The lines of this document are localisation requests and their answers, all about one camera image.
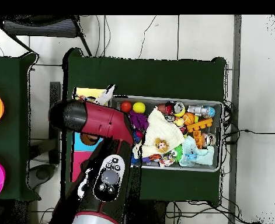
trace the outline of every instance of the plastic storage bin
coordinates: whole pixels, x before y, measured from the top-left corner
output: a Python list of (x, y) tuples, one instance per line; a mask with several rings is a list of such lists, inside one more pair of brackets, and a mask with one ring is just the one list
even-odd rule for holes
[(158, 162), (151, 162), (151, 164), (142, 163), (142, 168), (144, 169), (164, 169), (164, 170), (191, 170), (198, 172), (216, 172), (221, 166), (221, 147), (222, 147), (222, 135), (223, 135), (223, 124), (222, 120), (224, 118), (224, 106), (221, 102), (218, 101), (203, 101), (203, 100), (187, 100), (187, 99), (170, 99), (170, 98), (155, 98), (155, 97), (142, 97), (142, 96), (128, 96), (128, 97), (119, 97), (114, 96), (110, 105), (114, 108), (120, 109), (120, 105), (123, 101), (129, 101), (132, 104), (135, 102), (143, 102), (145, 104), (145, 115), (149, 116), (151, 111), (155, 106), (161, 103), (166, 103), (168, 101), (180, 101), (182, 102), (186, 109), (188, 106), (211, 106), (215, 109), (215, 116), (213, 117), (213, 124), (211, 127), (206, 127), (205, 129), (200, 129), (201, 132), (212, 133), (216, 136), (216, 145), (214, 150), (213, 165), (202, 165), (195, 164), (192, 167), (183, 167), (178, 163), (174, 163), (169, 167), (160, 167)]

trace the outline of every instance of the white floor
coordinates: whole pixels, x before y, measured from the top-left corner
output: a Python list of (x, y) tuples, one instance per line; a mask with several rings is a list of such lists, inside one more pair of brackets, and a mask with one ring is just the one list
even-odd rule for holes
[[(103, 16), (100, 21), (100, 46), (97, 56), (103, 51)], [(110, 43), (105, 56), (138, 58), (144, 38), (144, 30), (149, 26), (154, 16), (107, 16), (110, 28)], [(99, 27), (96, 16), (82, 17), (81, 26), (86, 34), (86, 41), (92, 54), (98, 46)], [(233, 15), (180, 15), (179, 25), (179, 59), (190, 58), (195, 60), (211, 60), (214, 57), (224, 57), (229, 69), (232, 69), (234, 16)], [(29, 44), (28, 37), (19, 37), (25, 44)], [(107, 45), (109, 29), (106, 25), (105, 34)], [(21, 46), (8, 38), (0, 30), (0, 47), (6, 56), (17, 57), (26, 52)], [(79, 47), (86, 55), (86, 51), (79, 38), (31, 37), (30, 48), (40, 56), (38, 64), (62, 64), (64, 54), (71, 47)], [(145, 41), (140, 58), (145, 59), (177, 59), (177, 16), (158, 15), (152, 26), (145, 33)], [(49, 83), (62, 82), (62, 69), (58, 66), (34, 66), (35, 71), (30, 73), (31, 103), (32, 103), (32, 138), (48, 137), (47, 112), (49, 108)], [(229, 96), (231, 98), (232, 71), (228, 71)], [(47, 156), (38, 157), (48, 160)], [(225, 162), (225, 171), (228, 172), (228, 161)], [(41, 164), (31, 162), (31, 166)], [(228, 198), (228, 175), (224, 178), (223, 195)], [(60, 167), (54, 177), (39, 188), (41, 201), (32, 206), (33, 224), (39, 224), (43, 211), (55, 207), (59, 199)], [(202, 211), (206, 206), (191, 206), (188, 203), (178, 203), (184, 216), (192, 216)], [(44, 214), (43, 220), (51, 219), (51, 212)], [(167, 224), (173, 224), (172, 219), (166, 219)], [(180, 224), (228, 224), (228, 219), (215, 210), (206, 211), (193, 218), (181, 218)]]

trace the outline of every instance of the black button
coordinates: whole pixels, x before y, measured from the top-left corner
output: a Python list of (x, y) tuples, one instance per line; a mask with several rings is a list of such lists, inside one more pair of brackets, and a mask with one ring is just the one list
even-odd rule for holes
[(108, 193), (114, 194), (114, 188), (112, 186), (108, 187)]
[(120, 171), (120, 170), (121, 170), (121, 168), (120, 168), (119, 165), (115, 165), (115, 166), (114, 166), (114, 169), (115, 169), (115, 171)]

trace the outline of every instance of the dark green tablecloth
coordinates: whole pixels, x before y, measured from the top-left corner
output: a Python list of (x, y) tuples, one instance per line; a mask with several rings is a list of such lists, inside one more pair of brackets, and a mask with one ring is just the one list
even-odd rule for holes
[[(225, 60), (157, 61), (86, 58), (78, 48), (65, 55), (64, 86), (68, 98), (75, 87), (104, 89), (116, 84), (116, 95), (168, 97), (194, 100), (224, 99)], [(71, 134), (67, 136), (67, 171), (71, 154)], [(142, 170), (140, 198), (143, 200), (209, 200), (218, 204), (220, 172)]]
[(37, 54), (20, 58), (0, 57), (0, 98), (4, 114), (0, 119), (0, 164), (6, 178), (0, 199), (36, 200), (39, 196), (26, 185), (28, 160), (27, 77)]

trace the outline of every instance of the chair leg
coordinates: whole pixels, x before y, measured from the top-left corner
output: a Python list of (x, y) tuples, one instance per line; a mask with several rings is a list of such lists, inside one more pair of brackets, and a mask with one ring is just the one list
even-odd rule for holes
[(88, 55), (89, 55), (90, 57), (92, 57), (92, 53), (90, 52), (90, 49), (88, 48), (88, 45), (87, 45), (87, 43), (86, 43), (86, 41), (85, 41), (85, 39), (84, 39), (83, 34), (81, 33), (81, 34), (79, 35), (79, 37), (80, 37), (80, 39), (81, 39), (81, 41), (82, 41), (82, 43), (83, 43), (83, 45), (84, 45), (86, 51), (88, 52)]

